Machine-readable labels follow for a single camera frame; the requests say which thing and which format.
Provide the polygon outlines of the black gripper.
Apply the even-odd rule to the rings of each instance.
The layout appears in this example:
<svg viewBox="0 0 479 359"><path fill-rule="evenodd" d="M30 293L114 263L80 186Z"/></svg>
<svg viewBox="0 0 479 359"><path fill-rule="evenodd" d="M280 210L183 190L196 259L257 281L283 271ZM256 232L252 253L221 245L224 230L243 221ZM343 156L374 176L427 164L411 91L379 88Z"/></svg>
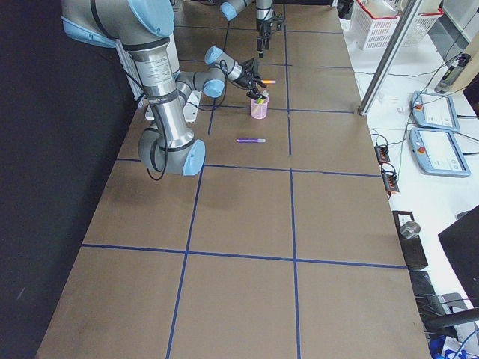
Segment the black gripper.
<svg viewBox="0 0 479 359"><path fill-rule="evenodd" d="M253 67L242 66L241 73L236 79L237 85L239 85L241 88L249 89L247 91L247 97L250 99L258 99L262 95L266 95L266 90L252 90L257 87L255 76L256 72Z"/></svg>
<svg viewBox="0 0 479 359"><path fill-rule="evenodd" d="M272 36L272 22L256 21L256 30L258 32L256 41L257 53L259 57L263 57L263 50L269 50L270 37Z"/></svg>

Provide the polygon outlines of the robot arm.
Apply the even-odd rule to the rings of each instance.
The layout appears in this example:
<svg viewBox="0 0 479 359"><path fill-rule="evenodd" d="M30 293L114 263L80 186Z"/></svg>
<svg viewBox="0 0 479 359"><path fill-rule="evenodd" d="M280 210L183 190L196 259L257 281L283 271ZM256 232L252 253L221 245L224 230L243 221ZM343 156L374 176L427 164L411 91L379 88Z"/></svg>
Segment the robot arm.
<svg viewBox="0 0 479 359"><path fill-rule="evenodd" d="M236 19L251 4L254 4L255 24L256 24L256 51L259 58L264 57L264 52L269 50L270 40L275 31L275 10L274 1L248 1L248 0L230 0L230 1L200 1L201 4L218 7L221 15L228 21Z"/></svg>
<svg viewBox="0 0 479 359"><path fill-rule="evenodd" d="M138 143L144 165L161 174L194 176L203 167L205 144L187 126L183 109L193 91L218 98L226 82L261 96L266 85L257 61L238 62L223 50L207 50L206 72L181 72L169 57L174 11L169 1L63 1L64 31L70 38L113 48L120 43L131 57L154 116Z"/></svg>

